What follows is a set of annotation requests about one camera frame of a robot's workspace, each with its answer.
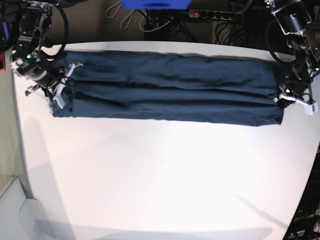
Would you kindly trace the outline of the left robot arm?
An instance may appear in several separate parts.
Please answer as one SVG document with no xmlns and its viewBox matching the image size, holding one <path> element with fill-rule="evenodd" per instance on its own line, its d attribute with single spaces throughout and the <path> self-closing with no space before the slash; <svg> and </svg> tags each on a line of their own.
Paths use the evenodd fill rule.
<svg viewBox="0 0 320 240">
<path fill-rule="evenodd" d="M 274 20 L 265 29 L 265 43 L 271 56 L 285 69 L 284 82 L 278 86 L 275 103 L 282 109 L 293 103 L 314 106 L 312 82 L 320 74 L 320 23 L 312 20 L 301 0 L 266 0 Z M 295 60 L 281 60 L 270 45 L 271 28 L 278 24 Z"/>
</svg>

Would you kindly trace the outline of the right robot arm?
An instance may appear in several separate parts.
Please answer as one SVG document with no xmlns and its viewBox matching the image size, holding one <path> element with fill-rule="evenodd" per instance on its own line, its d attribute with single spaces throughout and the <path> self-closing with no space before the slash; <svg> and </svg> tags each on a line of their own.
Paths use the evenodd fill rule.
<svg viewBox="0 0 320 240">
<path fill-rule="evenodd" d="M 15 54 L 11 70 L 19 77 L 32 80 L 35 85 L 25 91 L 25 95 L 38 95 L 51 109 L 63 109 L 63 92 L 71 89 L 74 70 L 81 63 L 71 63 L 68 67 L 58 67 L 57 62 L 68 54 L 65 51 L 69 38 L 69 22 L 64 11 L 74 6 L 75 0 L 29 0 L 28 7 L 19 22 L 19 37 L 15 44 Z M 54 55 L 45 53 L 42 48 L 53 45 L 46 38 L 51 27 L 52 10 L 56 8 L 63 20 L 63 40 L 60 49 Z"/>
</svg>

